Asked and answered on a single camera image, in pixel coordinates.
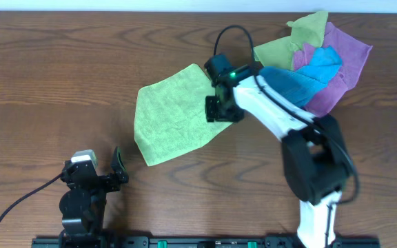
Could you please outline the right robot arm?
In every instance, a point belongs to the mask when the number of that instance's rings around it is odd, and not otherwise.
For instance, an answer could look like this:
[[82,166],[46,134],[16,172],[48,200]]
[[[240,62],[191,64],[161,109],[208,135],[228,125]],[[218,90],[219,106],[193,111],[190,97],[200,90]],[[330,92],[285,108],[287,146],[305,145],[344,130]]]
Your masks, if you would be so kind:
[[236,68],[224,54],[204,65],[215,93],[205,99],[209,122],[256,117],[281,142],[285,180],[300,201],[297,236],[304,247],[331,247],[336,239],[336,208],[356,168],[331,116],[318,118],[273,90],[248,66]]

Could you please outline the light green microfiber cloth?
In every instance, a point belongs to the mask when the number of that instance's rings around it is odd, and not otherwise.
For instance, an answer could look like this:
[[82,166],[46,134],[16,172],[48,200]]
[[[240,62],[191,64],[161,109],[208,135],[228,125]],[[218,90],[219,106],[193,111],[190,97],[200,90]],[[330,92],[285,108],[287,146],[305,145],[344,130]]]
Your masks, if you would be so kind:
[[231,125],[207,122],[205,97],[213,93],[210,80],[195,63],[139,90],[134,140],[147,166],[201,148]]

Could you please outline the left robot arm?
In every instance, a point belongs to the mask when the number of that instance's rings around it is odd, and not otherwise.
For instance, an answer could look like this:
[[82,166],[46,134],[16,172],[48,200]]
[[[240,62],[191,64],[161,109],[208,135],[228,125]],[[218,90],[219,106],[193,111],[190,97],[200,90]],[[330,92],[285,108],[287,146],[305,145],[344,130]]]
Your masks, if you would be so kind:
[[106,175],[96,173],[97,159],[91,149],[75,152],[64,163],[61,180],[70,189],[59,203],[63,215],[62,225],[66,237],[59,241],[60,247],[116,247],[114,234],[103,229],[106,195],[117,192],[129,181],[121,158],[121,149],[116,147]]

